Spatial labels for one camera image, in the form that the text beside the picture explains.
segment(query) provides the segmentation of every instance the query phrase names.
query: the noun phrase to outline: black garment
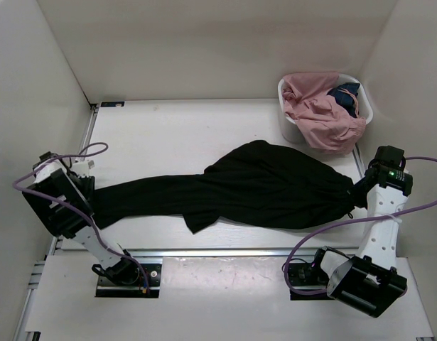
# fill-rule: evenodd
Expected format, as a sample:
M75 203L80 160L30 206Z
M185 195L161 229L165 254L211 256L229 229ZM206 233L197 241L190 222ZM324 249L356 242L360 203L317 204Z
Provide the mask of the black garment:
M202 175L166 175L96 190L94 219L182 214L196 233L219 217L260 227L304 229L341 218L352 180L300 151L265 141L245 144Z
M327 94L329 94L330 96L334 96L337 104L345 108L347 113L356 119L357 116L355 116L354 99L350 95L345 94L344 92L341 92L339 90L345 89L357 97L358 96L357 91L359 87L360 87L359 83L349 82L334 87Z

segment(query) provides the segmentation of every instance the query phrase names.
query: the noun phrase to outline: white laundry basket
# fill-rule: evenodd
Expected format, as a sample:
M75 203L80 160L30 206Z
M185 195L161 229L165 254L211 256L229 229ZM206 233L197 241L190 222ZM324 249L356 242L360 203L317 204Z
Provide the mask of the white laundry basket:
M338 85L347 82L360 83L354 77L340 73L338 76L338 80L335 83L335 86L337 87ZM283 134L283 137L287 141L293 144L305 143L305 138L303 137L301 131L298 129L296 122L290 116L284 113L284 101L281 93L283 87L284 87L284 80L283 78L281 78L280 83L278 83L278 98L280 101L280 110L279 110L278 119L280 123L281 133ZM373 119L373 110L369 105L367 94L365 93L365 89L362 83L360 83L358 93L359 94L357 96L357 101L359 101L359 116L366 118L367 124L369 124Z

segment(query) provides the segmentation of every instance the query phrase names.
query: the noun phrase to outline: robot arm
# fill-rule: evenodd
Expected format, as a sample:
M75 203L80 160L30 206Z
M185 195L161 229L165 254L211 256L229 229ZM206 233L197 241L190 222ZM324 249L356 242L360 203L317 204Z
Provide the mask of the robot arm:
M95 178L89 176L89 170L93 161L80 161L69 167L62 160L52 161L53 156L55 154L48 152L40 157L40 162L33 167L36 179L28 189L56 197L92 217L89 201ZM138 266L128 258L116 255L130 256L129 253L89 226L75 212L30 193L23 192L23 196L53 236L75 240L98 259L99 264L92 267L96 274L117 285L128 285L138 280L141 275Z
M404 172L403 151L379 147L365 177L351 191L356 206L368 217L390 215L403 209L412 189L412 176ZM406 291L406 279L396 273L396 237L400 220L368 222L355 256L349 258L324 247L311 268L327 274L327 295L378 317Z

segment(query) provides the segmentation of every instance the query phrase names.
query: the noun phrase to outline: white tabletop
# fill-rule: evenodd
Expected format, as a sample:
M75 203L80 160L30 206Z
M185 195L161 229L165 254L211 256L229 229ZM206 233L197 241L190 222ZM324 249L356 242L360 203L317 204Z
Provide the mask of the white tabletop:
M290 301L285 258L165 258L158 299L95 298L96 262L49 256L27 331L40 341L415 340L432 336L407 259L406 295L379 318L338 301Z
M92 174L97 188L156 175L202 173L231 150L256 139L297 148L360 179L352 154L324 155L307 145L287 142L277 119L277 99L125 102L99 109L91 142L109 150L96 156ZM354 217L366 216L355 210ZM128 218L103 232L126 249L289 248L307 231L264 229L219 221L192 234L182 217ZM305 247L357 247L363 226L337 228L311 239ZM63 249L82 246L65 240Z

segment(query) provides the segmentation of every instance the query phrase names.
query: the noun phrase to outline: pink cloth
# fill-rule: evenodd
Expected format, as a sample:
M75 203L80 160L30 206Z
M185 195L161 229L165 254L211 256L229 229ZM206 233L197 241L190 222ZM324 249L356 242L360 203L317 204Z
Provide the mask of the pink cloth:
M296 121L310 147L348 154L365 131L364 117L354 118L327 92L336 72L294 73L283 77L284 112Z

